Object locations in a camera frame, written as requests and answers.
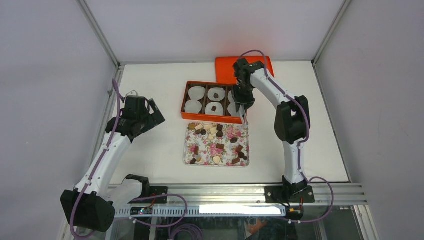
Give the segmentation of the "dark oval chocolate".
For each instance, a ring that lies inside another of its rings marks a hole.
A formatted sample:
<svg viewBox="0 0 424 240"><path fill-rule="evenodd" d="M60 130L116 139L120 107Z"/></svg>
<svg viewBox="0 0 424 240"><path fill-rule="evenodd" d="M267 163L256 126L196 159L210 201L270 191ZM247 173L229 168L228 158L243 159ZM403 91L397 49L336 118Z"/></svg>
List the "dark oval chocolate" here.
<svg viewBox="0 0 424 240"><path fill-rule="evenodd" d="M238 138L237 137L233 137L233 138L230 139L230 142L232 144L236 143L237 141L238 141Z"/></svg>

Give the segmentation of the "brown rectangular chocolate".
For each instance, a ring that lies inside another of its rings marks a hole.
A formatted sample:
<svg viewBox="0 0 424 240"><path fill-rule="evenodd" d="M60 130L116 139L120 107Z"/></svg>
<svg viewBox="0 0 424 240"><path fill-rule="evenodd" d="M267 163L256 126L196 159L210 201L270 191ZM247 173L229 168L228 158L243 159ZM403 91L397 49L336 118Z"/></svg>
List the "brown rectangular chocolate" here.
<svg viewBox="0 0 424 240"><path fill-rule="evenodd" d="M224 144L220 144L220 143L216 144L216 149L223 150L224 148L225 148Z"/></svg>

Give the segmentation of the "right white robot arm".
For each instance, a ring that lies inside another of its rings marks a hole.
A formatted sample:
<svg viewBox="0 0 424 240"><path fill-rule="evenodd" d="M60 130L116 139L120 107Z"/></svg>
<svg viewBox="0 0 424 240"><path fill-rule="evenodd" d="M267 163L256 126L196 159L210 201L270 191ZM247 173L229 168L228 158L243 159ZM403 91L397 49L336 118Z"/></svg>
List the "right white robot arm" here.
<svg viewBox="0 0 424 240"><path fill-rule="evenodd" d="M294 203L308 187L303 170L304 145L310 137L309 101L305 96L291 96L284 90L261 61L249 63L240 57L233 64L236 84L232 99L243 125L248 125L247 110L255 103L253 90L257 89L275 108L274 131L283 143L284 175L279 196Z"/></svg>

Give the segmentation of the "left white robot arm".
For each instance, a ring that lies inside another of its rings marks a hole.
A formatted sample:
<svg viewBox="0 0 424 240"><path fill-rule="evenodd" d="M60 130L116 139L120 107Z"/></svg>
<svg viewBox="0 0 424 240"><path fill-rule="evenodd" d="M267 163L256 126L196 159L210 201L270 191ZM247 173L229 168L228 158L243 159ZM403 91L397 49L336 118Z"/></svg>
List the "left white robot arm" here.
<svg viewBox="0 0 424 240"><path fill-rule="evenodd" d="M136 200L145 203L152 193L147 177L129 174L120 186L109 190L121 158L135 138L165 122L153 99L127 96L124 107L106 125L99 152L73 190L64 190L60 202L71 228L106 232L116 210Z"/></svg>

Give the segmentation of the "orange chocolate box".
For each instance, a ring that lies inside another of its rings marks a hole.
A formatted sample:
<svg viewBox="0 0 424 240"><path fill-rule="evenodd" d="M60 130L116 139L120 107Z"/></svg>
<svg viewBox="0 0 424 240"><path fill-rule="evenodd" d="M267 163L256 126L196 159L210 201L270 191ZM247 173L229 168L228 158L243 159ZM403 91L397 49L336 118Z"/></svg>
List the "orange chocolate box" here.
<svg viewBox="0 0 424 240"><path fill-rule="evenodd" d="M181 106L181 117L185 120L241 124L235 112L235 103L230 100L232 84L188 81L185 86Z"/></svg>

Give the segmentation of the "brown chocolate lower right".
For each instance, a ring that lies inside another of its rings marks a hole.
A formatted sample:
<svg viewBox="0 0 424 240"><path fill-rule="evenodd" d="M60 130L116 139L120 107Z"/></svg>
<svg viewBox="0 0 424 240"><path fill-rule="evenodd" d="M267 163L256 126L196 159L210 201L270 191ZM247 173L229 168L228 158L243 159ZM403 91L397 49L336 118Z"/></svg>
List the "brown chocolate lower right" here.
<svg viewBox="0 0 424 240"><path fill-rule="evenodd" d="M242 150L243 150L243 146L242 145L239 145L236 149L235 149L235 151L237 152L237 153L240 153Z"/></svg>

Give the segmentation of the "white heart chocolate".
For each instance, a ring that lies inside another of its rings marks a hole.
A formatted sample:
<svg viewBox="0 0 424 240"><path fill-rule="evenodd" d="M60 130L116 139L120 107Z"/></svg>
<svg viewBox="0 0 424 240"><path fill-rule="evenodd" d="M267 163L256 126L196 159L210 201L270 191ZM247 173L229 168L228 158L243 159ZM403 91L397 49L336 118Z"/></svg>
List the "white heart chocolate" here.
<svg viewBox="0 0 424 240"><path fill-rule="evenodd" d="M214 156L212 158L212 160L213 160L213 162L214 162L215 165L219 165L220 162L221 162L221 158L219 156Z"/></svg>

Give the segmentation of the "orange box lid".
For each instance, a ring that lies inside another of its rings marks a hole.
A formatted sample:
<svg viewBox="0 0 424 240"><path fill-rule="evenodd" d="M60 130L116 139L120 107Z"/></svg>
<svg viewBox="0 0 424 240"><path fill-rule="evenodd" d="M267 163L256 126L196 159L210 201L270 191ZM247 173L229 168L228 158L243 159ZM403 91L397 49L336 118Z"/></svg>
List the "orange box lid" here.
<svg viewBox="0 0 424 240"><path fill-rule="evenodd" d="M271 73L271 75L274 77L274 69L271 62L271 59L268 55L266 57L266 65L267 69ZM237 80L234 76L234 68L233 65L238 59L238 56L223 56L223 57L217 57L215 59L215 76L216 76L216 82L220 84L236 84ZM243 56L243 58L246 58L246 60L249 63L261 61L265 64L264 57L263 56Z"/></svg>

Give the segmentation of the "floral tray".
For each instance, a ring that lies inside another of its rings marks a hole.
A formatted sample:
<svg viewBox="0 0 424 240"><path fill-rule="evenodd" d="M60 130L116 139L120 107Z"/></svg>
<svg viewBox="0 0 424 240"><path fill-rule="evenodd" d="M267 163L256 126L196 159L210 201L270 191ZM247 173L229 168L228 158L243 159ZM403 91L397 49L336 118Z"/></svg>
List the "floral tray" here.
<svg viewBox="0 0 424 240"><path fill-rule="evenodd" d="M248 167L249 129L242 124L190 122L182 160L201 167Z"/></svg>

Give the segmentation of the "aluminium frame rail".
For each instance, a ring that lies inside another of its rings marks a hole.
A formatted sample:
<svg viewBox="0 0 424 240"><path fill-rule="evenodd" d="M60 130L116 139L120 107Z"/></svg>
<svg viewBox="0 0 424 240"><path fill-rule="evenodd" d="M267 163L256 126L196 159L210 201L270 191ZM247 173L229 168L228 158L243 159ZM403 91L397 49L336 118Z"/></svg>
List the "aluminium frame rail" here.
<svg viewBox="0 0 424 240"><path fill-rule="evenodd" d="M158 199L132 201L115 210L115 218L149 217L246 217L253 211L236 212L230 207L284 207L281 183L269 184L153 184ZM363 206L367 199L358 183L310 183L290 199L291 207Z"/></svg>

